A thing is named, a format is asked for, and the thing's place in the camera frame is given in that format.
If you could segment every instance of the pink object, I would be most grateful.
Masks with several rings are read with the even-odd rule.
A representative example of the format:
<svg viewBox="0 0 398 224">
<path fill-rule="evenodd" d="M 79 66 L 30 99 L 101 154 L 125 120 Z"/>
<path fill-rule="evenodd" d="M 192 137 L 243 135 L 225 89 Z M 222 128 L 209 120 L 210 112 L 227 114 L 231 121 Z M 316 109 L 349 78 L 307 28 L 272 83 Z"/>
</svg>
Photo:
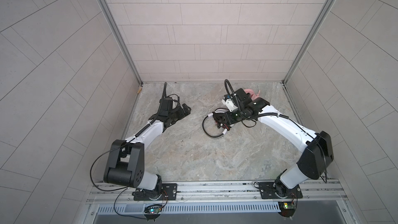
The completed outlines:
<svg viewBox="0 0 398 224">
<path fill-rule="evenodd" d="M 258 91 L 258 94 L 254 94 L 254 91 L 252 89 L 244 89 L 243 91 L 245 91 L 245 93 L 248 93 L 250 95 L 251 100 L 260 97 L 260 90 Z"/>
</svg>

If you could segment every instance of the floor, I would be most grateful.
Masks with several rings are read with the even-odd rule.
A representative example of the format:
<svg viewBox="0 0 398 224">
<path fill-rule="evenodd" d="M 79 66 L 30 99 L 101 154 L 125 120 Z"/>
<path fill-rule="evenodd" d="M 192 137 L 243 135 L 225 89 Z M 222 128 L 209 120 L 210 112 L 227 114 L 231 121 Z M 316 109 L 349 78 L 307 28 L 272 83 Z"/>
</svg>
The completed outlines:
<svg viewBox="0 0 398 224">
<path fill-rule="evenodd" d="M 281 83 L 247 82 L 232 86 L 260 90 L 260 95 L 280 112 L 295 119 Z M 127 136 L 135 134 L 156 113 L 162 89 L 161 83 L 144 84 Z M 167 94 L 173 93 L 192 112 L 145 149 L 145 169 L 161 175 L 163 181 L 274 179 L 299 159 L 296 147 L 261 123 L 253 128 L 238 123 L 217 140 L 205 135 L 201 126 L 203 116 L 223 106 L 224 83 L 168 84 Z"/>
</svg>

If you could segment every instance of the tiled wall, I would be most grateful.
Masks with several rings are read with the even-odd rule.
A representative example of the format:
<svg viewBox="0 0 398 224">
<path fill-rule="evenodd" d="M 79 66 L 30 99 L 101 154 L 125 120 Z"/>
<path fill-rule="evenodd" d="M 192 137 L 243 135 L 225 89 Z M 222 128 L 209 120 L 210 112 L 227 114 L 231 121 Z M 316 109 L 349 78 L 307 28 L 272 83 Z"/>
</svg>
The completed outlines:
<svg viewBox="0 0 398 224">
<path fill-rule="evenodd" d="M 72 223 L 137 89 L 96 0 L 0 0 L 0 222 Z"/>
<path fill-rule="evenodd" d="M 325 0 L 107 0 L 146 81 L 280 81 Z"/>
<path fill-rule="evenodd" d="M 288 90 L 363 223 L 398 223 L 398 0 L 337 0 Z"/>
</svg>

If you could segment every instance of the black mounting plate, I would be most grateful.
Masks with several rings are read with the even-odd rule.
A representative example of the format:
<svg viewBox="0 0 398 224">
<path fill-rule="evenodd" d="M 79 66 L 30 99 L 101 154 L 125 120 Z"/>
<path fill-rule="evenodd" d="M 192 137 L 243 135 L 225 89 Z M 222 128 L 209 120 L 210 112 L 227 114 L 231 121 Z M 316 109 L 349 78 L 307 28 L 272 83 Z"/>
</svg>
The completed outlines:
<svg viewBox="0 0 398 224">
<path fill-rule="evenodd" d="M 159 197 L 159 200 L 161 201 L 164 197 L 164 192 L 167 194 L 168 201 L 174 201 L 177 197 L 177 184 L 176 183 L 163 183 L 162 184 L 162 195 Z M 141 196 L 134 196 L 135 201 L 153 201 L 149 197 L 141 197 Z"/>
<path fill-rule="evenodd" d="M 275 194 L 273 184 L 274 182 L 259 182 L 258 184 L 256 183 L 256 187 L 260 190 L 261 199 L 281 199 Z M 301 189 L 298 185 L 294 187 L 291 192 L 295 194 L 299 199 L 302 198 Z M 292 199 L 292 196 L 290 195 L 286 197 L 286 199 Z"/>
</svg>

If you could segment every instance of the marble floor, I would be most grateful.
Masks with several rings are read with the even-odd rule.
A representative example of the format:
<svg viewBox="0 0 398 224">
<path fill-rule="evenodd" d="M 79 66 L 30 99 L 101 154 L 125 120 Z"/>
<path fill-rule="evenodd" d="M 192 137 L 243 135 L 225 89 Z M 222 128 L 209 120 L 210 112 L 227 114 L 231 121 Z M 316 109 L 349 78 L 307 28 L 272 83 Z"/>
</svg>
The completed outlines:
<svg viewBox="0 0 398 224">
<path fill-rule="evenodd" d="M 261 97 L 295 120 L 281 83 L 231 84 L 235 90 L 261 90 Z M 162 90 L 162 83 L 144 84 L 127 136 L 135 134 L 156 113 Z M 170 83 L 167 95 L 173 93 L 180 96 L 181 104 L 192 108 L 191 114 L 145 148 L 145 170 L 161 175 L 163 181 L 274 179 L 299 159 L 296 147 L 262 123 L 253 128 L 237 123 L 216 140 L 205 135 L 203 117 L 223 107 L 224 83 Z M 210 134 L 221 132 L 212 120 L 206 121 L 206 127 Z"/>
</svg>

